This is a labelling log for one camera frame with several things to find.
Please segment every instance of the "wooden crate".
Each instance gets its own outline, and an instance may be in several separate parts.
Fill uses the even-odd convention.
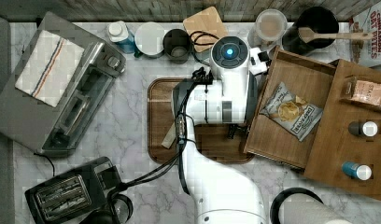
[[[381,112],[340,101],[345,77],[362,76],[381,83],[381,72],[340,60],[319,124],[304,175],[325,184],[363,194],[381,201]],[[348,131],[352,121],[374,121],[374,137],[357,137]],[[342,164],[353,161],[369,165],[372,178],[361,181],[342,172]]]
[[[252,121],[245,152],[304,169],[318,125],[300,142],[296,136],[259,112],[280,82],[284,82],[289,91],[303,97],[307,102],[324,108],[335,70],[336,67],[331,64],[277,49]]]
[[[148,153],[158,163],[164,163],[176,155],[176,143],[170,149],[162,146],[162,140],[174,122],[171,111],[171,92],[182,78],[160,78],[148,88]],[[195,127],[196,144],[207,158],[221,163],[245,163],[253,154],[244,153],[244,133],[236,133],[227,139],[229,126],[198,125]]]

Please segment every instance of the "wooden tray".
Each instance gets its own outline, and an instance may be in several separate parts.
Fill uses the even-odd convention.
[[[303,97],[311,104],[324,108],[335,70],[336,67],[333,65],[277,49],[257,106],[258,113],[252,121],[245,151],[304,169],[318,125],[300,142],[296,136],[277,123],[259,114],[259,111],[265,106],[281,81],[292,93]]]
[[[161,143],[174,122],[171,111],[171,91],[182,78],[156,79],[148,88],[148,153],[158,163],[165,163],[176,155],[176,144],[170,149]],[[221,163],[245,163],[253,154],[243,153],[246,137],[236,133],[227,139],[228,125],[202,125],[195,127],[196,143],[207,158]]]

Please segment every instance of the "white container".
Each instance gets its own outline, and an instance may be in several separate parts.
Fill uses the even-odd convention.
[[[165,31],[160,24],[150,21],[142,24],[135,32],[135,45],[145,55],[159,58],[163,55]]]
[[[248,33],[248,44],[252,48],[269,46],[286,33],[287,18],[276,9],[267,9],[261,12]]]
[[[115,43],[124,53],[134,53],[134,35],[127,29],[124,21],[112,22],[106,27],[109,39]]]

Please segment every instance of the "small bottle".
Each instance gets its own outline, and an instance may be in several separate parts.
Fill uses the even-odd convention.
[[[373,137],[378,133],[378,126],[373,121],[353,121],[348,125],[348,131],[356,136]]]
[[[124,21],[112,22],[108,25],[107,32],[109,39],[123,50],[124,53],[134,53],[134,35],[127,29]]]
[[[367,165],[361,165],[352,161],[346,161],[342,165],[342,171],[343,173],[360,179],[360,180],[367,180],[371,178],[372,170]]]

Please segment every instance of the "bottle cap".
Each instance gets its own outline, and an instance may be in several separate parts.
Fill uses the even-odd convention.
[[[359,168],[357,168],[357,177],[360,180],[367,180],[371,178],[372,175],[372,170],[369,166],[367,165],[361,165]]]
[[[372,121],[368,121],[362,125],[363,133],[368,137],[373,137],[377,134],[377,124]]]
[[[112,22],[107,27],[109,39],[112,42],[120,42],[129,36],[127,26],[124,21]]]

